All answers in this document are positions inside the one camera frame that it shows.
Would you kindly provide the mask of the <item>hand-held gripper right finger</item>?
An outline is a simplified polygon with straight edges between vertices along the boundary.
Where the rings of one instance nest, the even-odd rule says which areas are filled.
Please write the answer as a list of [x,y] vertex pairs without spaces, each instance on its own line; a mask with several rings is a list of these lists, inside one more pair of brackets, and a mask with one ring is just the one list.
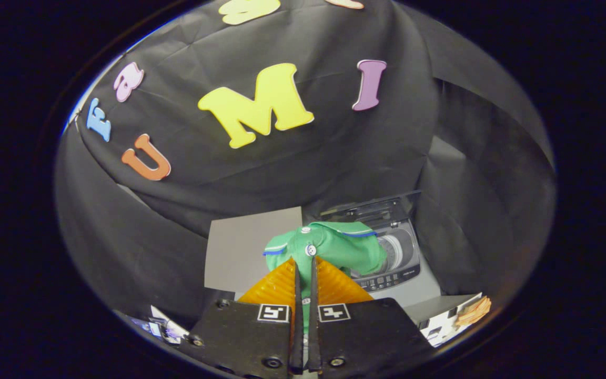
[[399,376],[435,355],[396,300],[371,299],[320,257],[310,299],[309,369],[318,376]]

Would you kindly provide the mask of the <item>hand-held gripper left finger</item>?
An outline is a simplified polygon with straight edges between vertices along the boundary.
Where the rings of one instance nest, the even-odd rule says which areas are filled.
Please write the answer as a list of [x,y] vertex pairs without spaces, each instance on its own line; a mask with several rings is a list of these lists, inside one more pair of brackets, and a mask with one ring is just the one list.
[[300,273],[288,260],[240,300],[217,300],[185,336],[185,354],[235,377],[292,377],[304,370]]

